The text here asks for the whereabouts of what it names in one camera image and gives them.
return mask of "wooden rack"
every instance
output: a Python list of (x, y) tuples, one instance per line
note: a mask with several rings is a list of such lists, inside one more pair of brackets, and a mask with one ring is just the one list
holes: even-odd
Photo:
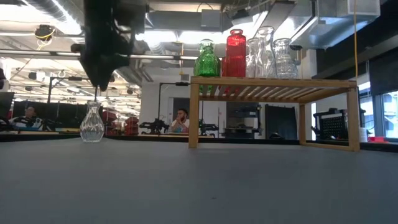
[[(307, 143), (305, 104), (347, 93), (349, 146)], [(359, 150), (359, 114), (356, 81), (289, 80), (273, 78), (192, 77), (190, 98), (189, 147), (198, 145), (199, 101), (243, 101), (299, 103), (300, 144), (347, 151)]]

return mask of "computer monitor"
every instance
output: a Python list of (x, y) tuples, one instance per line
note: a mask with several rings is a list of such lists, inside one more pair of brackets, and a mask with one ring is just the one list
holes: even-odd
[(12, 92), (0, 93), (0, 117), (7, 118), (14, 94)]

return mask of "wooden leg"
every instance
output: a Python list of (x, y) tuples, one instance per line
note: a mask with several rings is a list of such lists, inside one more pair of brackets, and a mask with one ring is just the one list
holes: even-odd
[(189, 109), (189, 143), (191, 149), (198, 147), (199, 135), (199, 84), (191, 84), (191, 98)]
[(347, 92), (348, 145), (352, 151), (359, 151), (359, 108), (356, 88)]
[(298, 111), (298, 140), (300, 145), (307, 143), (305, 135), (305, 104), (300, 104)]

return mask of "gray table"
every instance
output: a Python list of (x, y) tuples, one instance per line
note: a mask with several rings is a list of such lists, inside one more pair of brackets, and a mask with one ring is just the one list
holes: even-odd
[(0, 143), (0, 223), (398, 223), (398, 154)]

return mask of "man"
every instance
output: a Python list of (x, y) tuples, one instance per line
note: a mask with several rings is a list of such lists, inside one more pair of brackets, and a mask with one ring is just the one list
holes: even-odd
[(36, 116), (36, 108), (30, 106), (25, 110), (25, 116), (12, 118), (9, 122), (11, 125), (20, 128), (39, 128), (39, 130), (42, 130), (42, 120)]
[(177, 118), (172, 123), (173, 133), (188, 133), (189, 119), (187, 119), (188, 111), (186, 109), (179, 109), (177, 111)]

